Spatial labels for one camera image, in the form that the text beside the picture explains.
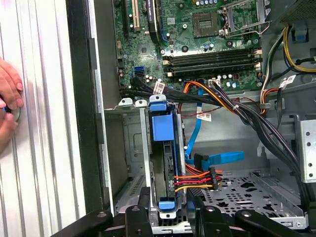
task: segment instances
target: hand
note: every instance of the hand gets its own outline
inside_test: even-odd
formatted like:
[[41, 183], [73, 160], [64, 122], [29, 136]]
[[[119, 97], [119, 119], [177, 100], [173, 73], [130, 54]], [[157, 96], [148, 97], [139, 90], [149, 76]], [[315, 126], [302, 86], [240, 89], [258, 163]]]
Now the hand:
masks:
[[18, 72], [2, 58], [0, 58], [0, 108], [6, 105], [15, 110], [23, 106], [19, 91], [23, 90], [22, 81]]
[[16, 126], [14, 116], [0, 110], [0, 154], [12, 138]]

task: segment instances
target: motherboard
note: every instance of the motherboard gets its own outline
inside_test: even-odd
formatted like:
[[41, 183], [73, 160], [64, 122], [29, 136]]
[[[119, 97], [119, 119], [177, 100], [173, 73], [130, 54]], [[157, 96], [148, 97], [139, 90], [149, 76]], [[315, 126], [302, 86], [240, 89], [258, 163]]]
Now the motherboard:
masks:
[[190, 80], [225, 91], [261, 89], [257, 0], [114, 0], [114, 6], [121, 86], [138, 76], [150, 87], [159, 81], [176, 90]]

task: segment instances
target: green circuit board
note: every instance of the green circuit board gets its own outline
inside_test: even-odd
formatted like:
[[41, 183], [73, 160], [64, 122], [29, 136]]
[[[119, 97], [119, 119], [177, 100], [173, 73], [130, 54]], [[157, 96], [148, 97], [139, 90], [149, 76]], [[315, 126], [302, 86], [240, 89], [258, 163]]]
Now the green circuit board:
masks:
[[[124, 35], [124, 4], [127, 14], [132, 14], [132, 1], [138, 3], [140, 30], [128, 28], [128, 37]], [[115, 7], [115, 26], [118, 59], [124, 64], [120, 71], [119, 82], [122, 86], [129, 86], [130, 78], [134, 76], [135, 66], [145, 66], [143, 80], [149, 86], [154, 87], [158, 79], [165, 83], [166, 86], [182, 90], [184, 82], [193, 79], [204, 79], [205, 84], [208, 80], [220, 78], [221, 87], [225, 91], [233, 90], [259, 90], [261, 83], [258, 80], [258, 73], [261, 68], [252, 68], [244, 71], [233, 73], [215, 73], [207, 75], [185, 77], [168, 77], [163, 68], [163, 56], [173, 55], [195, 55], [205, 53], [205, 48], [212, 46], [207, 52], [221, 52], [237, 49], [260, 48], [260, 37], [258, 34], [249, 34], [245, 36], [236, 36], [226, 38], [219, 34], [208, 36], [197, 36], [195, 29], [195, 18], [201, 13], [212, 13], [216, 16], [217, 24], [211, 31], [221, 29], [222, 19], [217, 16], [222, 6], [236, 2], [236, 0], [214, 0], [201, 1], [197, 5], [196, 0], [156, 0], [159, 6], [160, 16], [158, 18], [159, 27], [161, 28], [160, 43], [154, 44], [149, 35], [149, 26], [147, 18], [147, 2], [144, 0], [121, 0], [120, 5]], [[234, 12], [234, 24], [242, 27], [247, 23], [256, 21], [256, 1], [249, 4], [238, 6]], [[128, 25], [133, 24], [133, 18], [127, 18]], [[199, 27], [207, 28], [208, 24], [214, 24], [214, 21], [203, 21]], [[183, 52], [183, 47], [188, 47], [187, 52]]]

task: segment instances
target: ribbed metal surface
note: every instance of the ribbed metal surface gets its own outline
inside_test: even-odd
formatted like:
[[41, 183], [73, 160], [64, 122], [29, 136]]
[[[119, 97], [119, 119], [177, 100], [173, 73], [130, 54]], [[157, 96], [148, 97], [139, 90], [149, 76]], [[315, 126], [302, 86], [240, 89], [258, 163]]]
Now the ribbed metal surface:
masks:
[[0, 56], [24, 83], [0, 155], [0, 237], [50, 236], [85, 214], [64, 0], [0, 0]]
[[315, 0], [298, 0], [287, 10], [280, 22], [293, 23], [301, 20], [314, 19], [316, 18], [315, 9]]

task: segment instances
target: chip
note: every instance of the chip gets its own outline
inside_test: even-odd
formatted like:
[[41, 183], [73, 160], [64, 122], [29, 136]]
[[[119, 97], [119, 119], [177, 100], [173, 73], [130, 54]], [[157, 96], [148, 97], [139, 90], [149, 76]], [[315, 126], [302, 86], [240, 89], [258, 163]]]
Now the chip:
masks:
[[193, 29], [195, 38], [219, 35], [217, 12], [193, 14]]

